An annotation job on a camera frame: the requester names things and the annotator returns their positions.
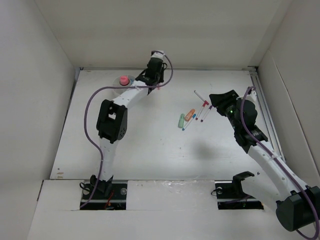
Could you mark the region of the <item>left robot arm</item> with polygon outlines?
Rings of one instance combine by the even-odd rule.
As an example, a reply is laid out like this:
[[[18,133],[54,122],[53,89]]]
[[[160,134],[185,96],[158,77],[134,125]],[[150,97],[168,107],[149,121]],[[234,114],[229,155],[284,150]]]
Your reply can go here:
[[[90,184],[100,198],[107,198],[112,191],[115,153],[119,141],[127,132],[129,109],[164,82],[167,64],[163,58],[162,51],[153,51],[146,69],[135,78],[132,85],[121,86],[125,90],[122,94],[112,100],[105,99],[100,105],[96,129],[101,160],[97,175],[90,177]]]

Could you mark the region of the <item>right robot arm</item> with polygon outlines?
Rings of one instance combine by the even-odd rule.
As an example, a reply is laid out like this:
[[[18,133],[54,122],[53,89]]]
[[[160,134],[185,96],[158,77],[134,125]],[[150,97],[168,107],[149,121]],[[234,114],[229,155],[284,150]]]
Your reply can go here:
[[[317,237],[320,232],[320,188],[311,187],[300,179],[256,125],[255,88],[249,87],[243,97],[231,90],[212,93],[209,98],[216,111],[229,120],[237,144],[262,169],[259,173],[245,171],[234,175],[232,193],[260,201],[275,212],[280,224],[289,232],[315,224]]]

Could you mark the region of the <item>pink capped marker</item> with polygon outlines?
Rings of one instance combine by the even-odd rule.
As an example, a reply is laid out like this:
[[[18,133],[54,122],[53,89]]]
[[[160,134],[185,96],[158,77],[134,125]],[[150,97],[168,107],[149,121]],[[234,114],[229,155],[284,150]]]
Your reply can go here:
[[[194,94],[195,94],[196,96],[198,96],[198,97],[203,101],[203,103],[204,103],[205,105],[208,105],[208,104],[209,104],[208,101],[205,100],[196,90],[194,90],[193,92],[194,92]]]

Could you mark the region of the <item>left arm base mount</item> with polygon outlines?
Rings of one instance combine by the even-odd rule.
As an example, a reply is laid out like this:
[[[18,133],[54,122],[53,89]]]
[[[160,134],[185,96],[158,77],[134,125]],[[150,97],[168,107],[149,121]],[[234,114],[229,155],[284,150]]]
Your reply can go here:
[[[99,181],[93,193],[96,176],[92,175],[89,181],[81,182],[82,190],[79,204],[80,210],[122,211],[127,207],[128,182],[113,180]]]

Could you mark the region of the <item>green correction tape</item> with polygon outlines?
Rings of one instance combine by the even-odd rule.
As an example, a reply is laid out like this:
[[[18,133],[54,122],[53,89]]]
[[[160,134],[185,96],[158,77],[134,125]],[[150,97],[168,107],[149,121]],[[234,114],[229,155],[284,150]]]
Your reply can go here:
[[[185,122],[185,114],[182,113],[179,117],[179,121],[178,121],[178,128],[182,129],[184,127],[184,122]]]

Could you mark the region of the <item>purple capped marker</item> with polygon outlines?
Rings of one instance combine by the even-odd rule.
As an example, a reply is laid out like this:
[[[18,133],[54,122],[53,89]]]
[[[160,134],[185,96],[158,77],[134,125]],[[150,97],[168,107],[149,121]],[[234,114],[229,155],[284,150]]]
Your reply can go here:
[[[208,107],[208,109],[206,110],[206,112],[205,112],[205,114],[203,115],[202,119],[200,120],[201,123],[204,122],[204,120],[205,120],[206,117],[208,116],[209,112],[211,111],[212,107],[213,107],[212,105],[210,105],[210,106]]]

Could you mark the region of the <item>orange correction tape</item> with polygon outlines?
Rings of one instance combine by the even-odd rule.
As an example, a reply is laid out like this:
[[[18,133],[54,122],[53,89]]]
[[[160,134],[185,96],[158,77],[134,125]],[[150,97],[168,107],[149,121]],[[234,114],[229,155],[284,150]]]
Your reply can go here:
[[[195,113],[195,109],[192,108],[192,109],[185,115],[184,120],[185,120],[186,122],[188,122],[188,121],[192,118],[192,116],[194,115],[194,113]]]

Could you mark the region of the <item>white round divided container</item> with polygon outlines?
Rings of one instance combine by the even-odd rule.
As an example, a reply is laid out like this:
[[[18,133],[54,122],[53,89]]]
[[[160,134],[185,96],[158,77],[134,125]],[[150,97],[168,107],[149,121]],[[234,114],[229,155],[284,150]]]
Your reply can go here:
[[[131,86],[132,86],[133,82],[135,81],[135,77],[132,75],[128,75],[128,74],[121,75],[121,76],[128,76],[128,78],[130,80],[130,84],[127,86],[121,86],[119,83],[120,76],[118,76],[112,83],[112,86],[115,87],[114,89],[112,89],[113,98],[117,98],[118,96],[120,96],[124,92],[126,92],[128,90],[132,90]]]

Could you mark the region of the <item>red capped marker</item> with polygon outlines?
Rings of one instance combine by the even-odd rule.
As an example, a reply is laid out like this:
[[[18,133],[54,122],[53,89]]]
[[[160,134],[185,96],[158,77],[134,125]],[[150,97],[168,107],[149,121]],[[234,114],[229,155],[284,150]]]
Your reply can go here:
[[[195,116],[195,119],[196,119],[196,120],[199,119],[199,117],[200,117],[201,113],[203,112],[204,108],[205,108],[206,106],[208,106],[208,105],[209,105],[209,102],[205,100],[205,101],[203,102],[201,108],[199,109],[199,111],[197,112],[197,114],[196,114],[196,116]]]

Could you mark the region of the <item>aluminium side rail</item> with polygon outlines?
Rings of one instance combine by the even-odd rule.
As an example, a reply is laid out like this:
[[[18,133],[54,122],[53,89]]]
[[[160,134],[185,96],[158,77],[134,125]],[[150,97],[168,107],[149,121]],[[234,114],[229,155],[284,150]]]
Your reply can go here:
[[[286,159],[283,155],[282,147],[275,129],[275,125],[273,123],[271,113],[267,104],[267,100],[265,98],[262,85],[260,83],[260,79],[258,76],[257,68],[256,67],[248,67],[247,68],[252,84],[256,88],[257,93],[257,100],[258,104],[261,110],[261,114],[263,117],[263,120],[266,125],[267,133],[268,133],[268,139],[270,141],[270,144],[272,145],[273,149],[281,156],[282,160],[286,162]]]

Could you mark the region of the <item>blue capped marker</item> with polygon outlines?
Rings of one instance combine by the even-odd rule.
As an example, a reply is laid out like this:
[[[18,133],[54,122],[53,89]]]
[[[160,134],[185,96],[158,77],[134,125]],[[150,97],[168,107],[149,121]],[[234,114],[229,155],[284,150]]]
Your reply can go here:
[[[182,131],[185,131],[187,128],[188,128],[188,126],[191,124],[191,122],[195,119],[195,117],[196,117],[196,114],[194,113],[193,115],[192,115],[192,117],[189,119],[189,121],[184,125],[184,127],[182,128]]]

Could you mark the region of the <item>pink glue bottle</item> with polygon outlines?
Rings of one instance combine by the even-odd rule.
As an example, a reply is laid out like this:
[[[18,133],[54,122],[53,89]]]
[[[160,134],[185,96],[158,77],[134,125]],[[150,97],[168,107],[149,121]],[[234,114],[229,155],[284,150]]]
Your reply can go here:
[[[130,82],[131,81],[130,81],[130,79],[129,79],[129,77],[127,75],[122,75],[119,78],[119,84],[121,86],[128,86],[130,84]]]

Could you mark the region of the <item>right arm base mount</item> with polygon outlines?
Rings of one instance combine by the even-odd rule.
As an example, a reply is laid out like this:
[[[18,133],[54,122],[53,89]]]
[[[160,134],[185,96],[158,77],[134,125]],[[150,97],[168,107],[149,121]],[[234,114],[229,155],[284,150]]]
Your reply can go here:
[[[216,180],[211,195],[217,199],[219,210],[264,210],[263,204],[243,192],[242,181],[255,175],[249,171],[241,172],[232,180]]]

